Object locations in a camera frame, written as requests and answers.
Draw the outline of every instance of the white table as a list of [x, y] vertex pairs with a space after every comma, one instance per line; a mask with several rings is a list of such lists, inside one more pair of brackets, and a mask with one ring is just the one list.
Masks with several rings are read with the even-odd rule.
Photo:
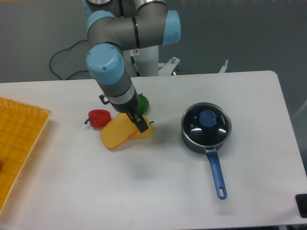
[[[154, 134], [108, 151], [85, 125], [102, 105], [94, 80], [0, 84], [0, 96], [50, 109], [45, 132], [1, 216], [13, 229], [207, 229], [306, 223], [295, 195], [307, 178], [282, 91], [271, 71], [134, 78]], [[219, 150], [228, 198], [206, 156], [181, 139], [197, 102], [222, 107], [232, 134]]]

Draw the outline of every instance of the pot handle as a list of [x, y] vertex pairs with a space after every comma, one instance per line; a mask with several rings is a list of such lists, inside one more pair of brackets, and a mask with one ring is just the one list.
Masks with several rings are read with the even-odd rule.
[[208, 151], [206, 152], [206, 156], [211, 165], [217, 196], [221, 200], [225, 200], [227, 198], [227, 192], [217, 151]]

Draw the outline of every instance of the black pot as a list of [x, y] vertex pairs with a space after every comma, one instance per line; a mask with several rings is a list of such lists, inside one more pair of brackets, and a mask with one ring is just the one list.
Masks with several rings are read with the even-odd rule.
[[231, 121], [227, 113], [211, 103], [190, 106], [181, 119], [182, 139], [194, 152], [205, 154], [209, 159], [217, 196], [227, 198], [223, 173], [217, 150], [231, 133]]

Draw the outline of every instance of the pot lid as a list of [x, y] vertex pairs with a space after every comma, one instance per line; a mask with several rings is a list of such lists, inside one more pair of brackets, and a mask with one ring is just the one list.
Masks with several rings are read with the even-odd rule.
[[220, 107], [210, 103], [198, 103], [184, 113], [182, 128], [186, 136], [196, 144], [214, 147], [228, 139], [231, 122]]

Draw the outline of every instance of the orange grid tray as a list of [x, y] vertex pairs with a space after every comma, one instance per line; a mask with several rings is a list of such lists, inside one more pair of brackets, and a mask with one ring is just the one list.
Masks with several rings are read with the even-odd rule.
[[50, 114], [50, 110], [0, 97], [0, 213]]

